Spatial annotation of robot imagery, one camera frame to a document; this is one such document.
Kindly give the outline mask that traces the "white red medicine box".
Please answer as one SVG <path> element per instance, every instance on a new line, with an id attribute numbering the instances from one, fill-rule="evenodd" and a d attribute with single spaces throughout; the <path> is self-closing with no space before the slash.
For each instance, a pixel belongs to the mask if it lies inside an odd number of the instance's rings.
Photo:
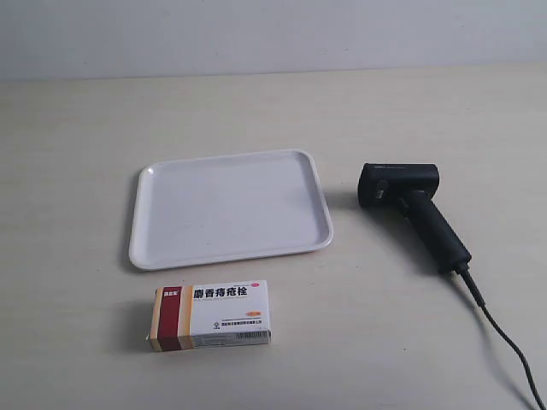
<path id="1" fill-rule="evenodd" d="M 147 340 L 156 352 L 271 343 L 268 283 L 159 287 Z"/>

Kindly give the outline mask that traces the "black handheld barcode scanner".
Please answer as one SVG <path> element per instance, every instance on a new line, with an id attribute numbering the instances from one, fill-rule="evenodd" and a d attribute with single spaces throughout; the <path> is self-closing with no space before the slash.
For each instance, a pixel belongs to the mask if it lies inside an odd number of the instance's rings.
<path id="1" fill-rule="evenodd" d="M 466 274 L 472 256 L 432 200 L 439 182 L 434 164 L 366 163 L 357 186 L 358 202 L 362 208 L 397 209 L 441 273 Z"/>

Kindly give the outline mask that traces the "white plastic tray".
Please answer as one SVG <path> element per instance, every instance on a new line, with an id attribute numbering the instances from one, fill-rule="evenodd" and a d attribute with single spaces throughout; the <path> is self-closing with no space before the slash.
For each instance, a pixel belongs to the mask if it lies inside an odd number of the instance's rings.
<path id="1" fill-rule="evenodd" d="M 156 271 L 308 253 L 332 239 L 313 158 L 270 150 L 145 167 L 128 259 Z"/>

